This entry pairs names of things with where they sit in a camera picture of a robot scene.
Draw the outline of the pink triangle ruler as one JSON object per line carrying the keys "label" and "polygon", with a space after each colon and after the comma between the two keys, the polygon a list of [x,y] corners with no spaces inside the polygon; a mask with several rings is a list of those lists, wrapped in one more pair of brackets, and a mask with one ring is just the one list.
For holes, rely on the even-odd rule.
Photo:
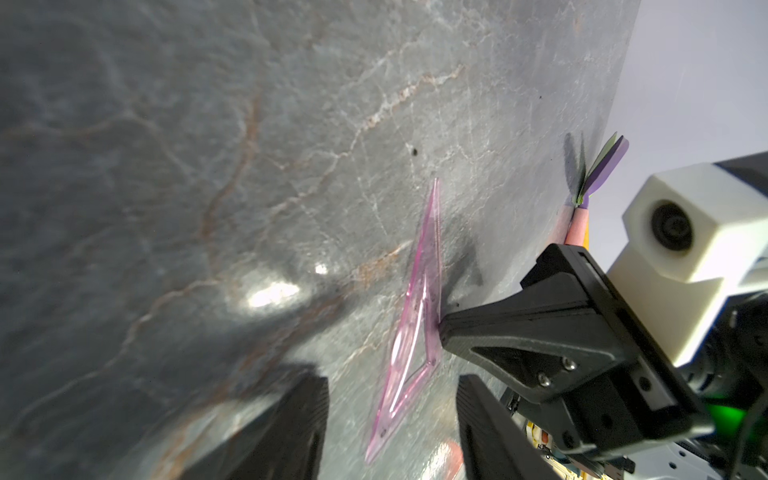
{"label": "pink triangle ruler", "polygon": [[373,463],[394,436],[438,365],[442,307],[440,180],[434,179],[415,248],[403,311],[397,321],[385,382],[365,451]]}

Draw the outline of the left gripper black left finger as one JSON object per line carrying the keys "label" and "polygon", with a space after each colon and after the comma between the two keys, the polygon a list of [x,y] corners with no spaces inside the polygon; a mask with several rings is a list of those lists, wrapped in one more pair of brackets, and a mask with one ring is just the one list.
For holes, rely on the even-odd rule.
{"label": "left gripper black left finger", "polygon": [[284,397],[231,479],[316,479],[329,414],[328,379],[307,376]]}

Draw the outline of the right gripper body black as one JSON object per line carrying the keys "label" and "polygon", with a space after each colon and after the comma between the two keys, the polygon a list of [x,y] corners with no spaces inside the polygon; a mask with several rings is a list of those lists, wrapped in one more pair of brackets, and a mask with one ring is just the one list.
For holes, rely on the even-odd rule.
{"label": "right gripper body black", "polygon": [[681,441],[723,479],[767,477],[767,295],[726,300],[693,360],[678,371],[715,431]]}

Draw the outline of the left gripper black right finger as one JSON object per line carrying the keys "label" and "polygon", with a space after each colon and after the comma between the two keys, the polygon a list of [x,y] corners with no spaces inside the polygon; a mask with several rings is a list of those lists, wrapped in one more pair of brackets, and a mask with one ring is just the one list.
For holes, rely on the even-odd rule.
{"label": "left gripper black right finger", "polygon": [[509,412],[474,374],[459,377],[456,412],[469,479],[556,479]]}

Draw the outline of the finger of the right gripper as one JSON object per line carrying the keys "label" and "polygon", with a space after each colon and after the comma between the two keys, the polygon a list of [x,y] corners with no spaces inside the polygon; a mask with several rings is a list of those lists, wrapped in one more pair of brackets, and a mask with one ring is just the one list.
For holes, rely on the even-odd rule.
{"label": "finger of the right gripper", "polygon": [[567,454],[613,459],[711,434],[713,419],[591,255],[552,244],[501,301],[446,315],[442,346],[521,398]]}

